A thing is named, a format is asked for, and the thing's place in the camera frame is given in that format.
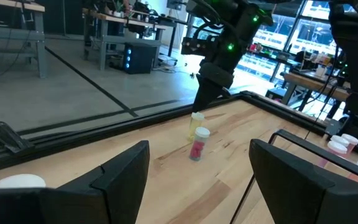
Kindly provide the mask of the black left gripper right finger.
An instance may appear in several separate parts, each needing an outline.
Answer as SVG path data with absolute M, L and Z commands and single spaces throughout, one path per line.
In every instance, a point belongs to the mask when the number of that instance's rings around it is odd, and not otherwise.
M 275 224 L 315 224 L 334 182 L 317 166 L 259 139 L 250 142 L 255 179 Z

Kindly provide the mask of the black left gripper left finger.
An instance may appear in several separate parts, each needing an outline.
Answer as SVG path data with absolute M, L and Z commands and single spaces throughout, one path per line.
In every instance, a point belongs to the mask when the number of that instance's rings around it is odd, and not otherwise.
M 149 160 L 149 142 L 142 140 L 60 186 L 75 196 L 60 209 L 57 224 L 135 224 Z

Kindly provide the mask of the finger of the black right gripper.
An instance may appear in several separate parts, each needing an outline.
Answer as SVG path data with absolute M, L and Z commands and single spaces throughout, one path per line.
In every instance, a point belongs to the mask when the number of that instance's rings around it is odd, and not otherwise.
M 199 87 L 192 107 L 192 112 L 194 113 L 204 110 L 219 96 L 219 85 L 202 77 L 200 74 L 197 74 L 196 78 Z
M 222 85 L 220 85 L 220 84 L 218 84 L 216 82 L 212 82 L 212 84 L 213 84 L 213 93 L 212 93 L 213 98 L 212 98 L 212 101 L 215 101 L 215 100 L 218 100 L 218 99 L 221 99 L 221 98 L 225 99 L 222 96 L 222 89 L 226 88 L 226 87 L 222 86 Z

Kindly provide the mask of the black computer tower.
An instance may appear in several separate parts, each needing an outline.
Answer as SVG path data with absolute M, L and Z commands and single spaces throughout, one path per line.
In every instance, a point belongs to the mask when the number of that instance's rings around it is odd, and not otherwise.
M 157 48 L 143 43 L 125 43 L 123 70 L 128 74 L 150 73 Z

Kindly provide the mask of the wooden side table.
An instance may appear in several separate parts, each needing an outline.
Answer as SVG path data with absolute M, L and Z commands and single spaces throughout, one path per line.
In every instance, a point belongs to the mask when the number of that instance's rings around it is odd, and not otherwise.
M 348 82 L 340 85 L 337 83 L 337 78 L 330 78 L 327 86 L 324 88 L 324 85 L 327 80 L 327 76 L 319 77 L 314 74 L 314 72 L 306 72 L 306 73 L 296 73 L 296 72 L 288 72 L 283 75 L 284 80 L 288 83 L 288 89 L 283 97 L 282 103 L 284 105 L 289 105 L 289 101 L 292 98 L 293 92 L 295 88 L 300 86 L 306 88 L 307 90 L 318 91 L 324 94 L 329 93 L 333 86 L 336 86 L 332 97 L 334 99 L 345 101 L 349 96 L 346 91 L 347 88 L 350 87 Z

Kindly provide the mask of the grey metal workbench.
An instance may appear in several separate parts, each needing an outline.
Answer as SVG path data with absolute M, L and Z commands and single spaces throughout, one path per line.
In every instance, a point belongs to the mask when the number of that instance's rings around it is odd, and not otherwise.
M 167 29 L 167 26 L 154 24 L 149 22 L 140 21 L 137 19 L 128 19 L 123 17 L 115 17 L 106 14 L 102 14 L 91 9 L 82 9 L 82 13 L 84 14 L 84 50 L 83 56 L 84 59 L 88 59 L 89 52 L 92 47 L 92 39 L 90 35 L 91 28 L 91 20 L 97 19 L 100 21 L 101 27 L 100 32 L 95 32 L 95 36 L 93 37 L 94 43 L 99 43 L 99 69 L 104 70 L 106 67 L 106 57 L 108 55 L 107 46 L 108 44 L 125 44 L 126 42 L 133 42 L 138 44 L 148 44 L 153 47 L 156 47 L 155 57 L 153 59 L 153 66 L 156 67 L 158 65 L 158 56 L 160 53 L 160 46 L 162 44 L 161 38 L 163 34 L 163 30 Z M 151 27 L 156 31 L 154 40 L 148 39 L 138 39 L 135 37 L 125 38 L 116 35 L 108 34 L 108 23 L 109 22 L 118 22 L 123 25 L 135 25 L 135 26 L 143 26 L 143 27 Z
M 0 76 L 19 58 L 35 60 L 39 77 L 47 76 L 44 12 L 34 0 L 0 0 Z

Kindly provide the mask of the wooden shelf black metal frame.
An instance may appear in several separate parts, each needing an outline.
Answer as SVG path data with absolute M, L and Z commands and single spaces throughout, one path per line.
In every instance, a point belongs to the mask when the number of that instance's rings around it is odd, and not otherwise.
M 314 164 L 318 167 L 317 173 L 334 182 L 334 186 L 325 192 L 315 224 L 358 224 L 357 162 L 330 153 L 284 129 L 274 132 L 267 143 Z M 238 222 L 253 185 L 258 186 L 252 170 L 252 177 L 230 224 Z

